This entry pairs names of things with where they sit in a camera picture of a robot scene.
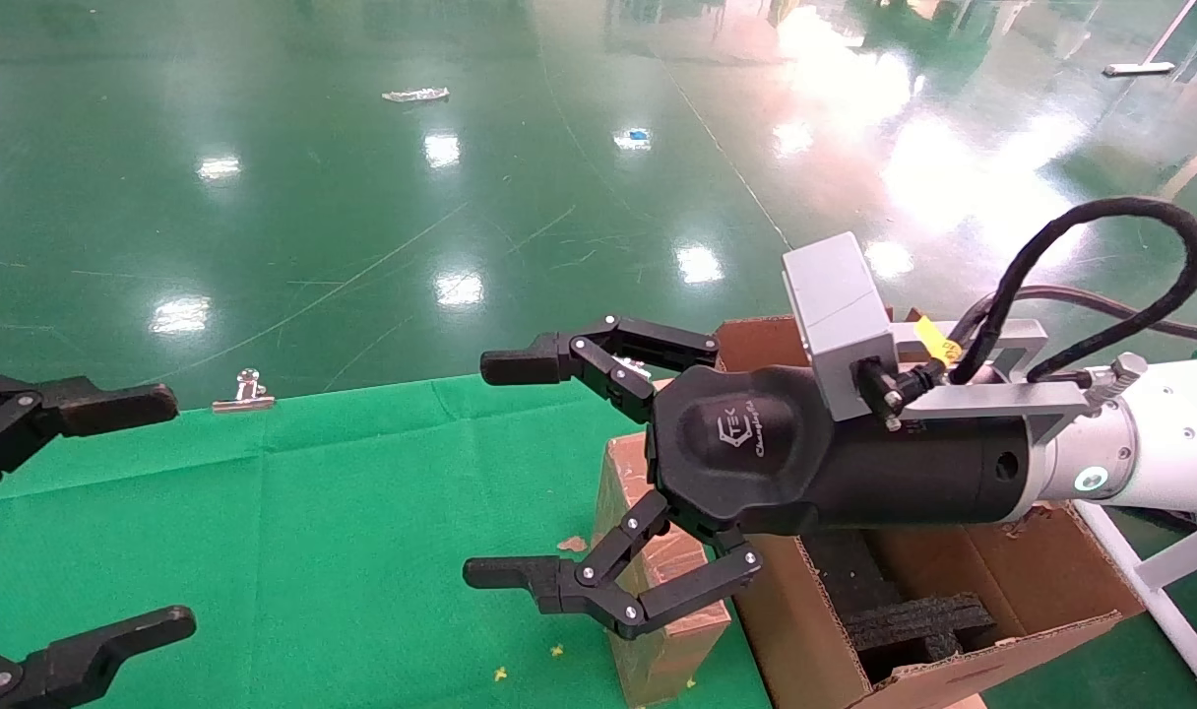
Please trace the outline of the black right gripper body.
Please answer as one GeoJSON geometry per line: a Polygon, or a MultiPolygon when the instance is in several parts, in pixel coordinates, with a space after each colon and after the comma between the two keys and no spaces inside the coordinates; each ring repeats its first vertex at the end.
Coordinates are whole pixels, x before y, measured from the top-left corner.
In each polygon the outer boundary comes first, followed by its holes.
{"type": "Polygon", "coordinates": [[[689,531],[989,525],[1017,510],[1021,418],[834,420],[807,366],[692,366],[650,408],[649,471],[689,531]]]}

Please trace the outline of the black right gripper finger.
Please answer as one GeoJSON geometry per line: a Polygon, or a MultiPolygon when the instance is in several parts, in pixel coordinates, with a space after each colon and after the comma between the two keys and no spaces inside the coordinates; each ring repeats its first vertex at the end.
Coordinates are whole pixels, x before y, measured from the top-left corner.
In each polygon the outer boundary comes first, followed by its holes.
{"type": "Polygon", "coordinates": [[[727,600],[762,568],[760,553],[739,531],[707,531],[705,539],[713,545],[715,560],[640,594],[625,590],[618,576],[676,520],[676,508],[664,495],[650,490],[585,559],[557,555],[473,557],[464,560],[464,583],[474,589],[523,589],[541,614],[585,614],[618,637],[634,640],[727,600]]]}
{"type": "Polygon", "coordinates": [[[628,420],[648,423],[657,387],[630,360],[683,372],[689,366],[715,366],[717,358],[715,335],[607,315],[579,331],[541,333],[527,349],[482,352],[478,372],[491,386],[577,380],[628,420]]]}

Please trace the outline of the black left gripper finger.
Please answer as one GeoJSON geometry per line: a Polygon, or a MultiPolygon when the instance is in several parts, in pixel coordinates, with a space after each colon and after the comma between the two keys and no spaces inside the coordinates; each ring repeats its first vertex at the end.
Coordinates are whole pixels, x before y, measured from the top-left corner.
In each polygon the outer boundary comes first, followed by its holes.
{"type": "Polygon", "coordinates": [[[184,641],[195,629],[194,612],[176,605],[54,641],[19,663],[0,655],[0,708],[95,703],[127,660],[184,641]]]}
{"type": "Polygon", "coordinates": [[[90,438],[177,414],[177,399],[162,383],[102,390],[85,376],[32,383],[0,375],[0,481],[51,440],[90,438]]]}

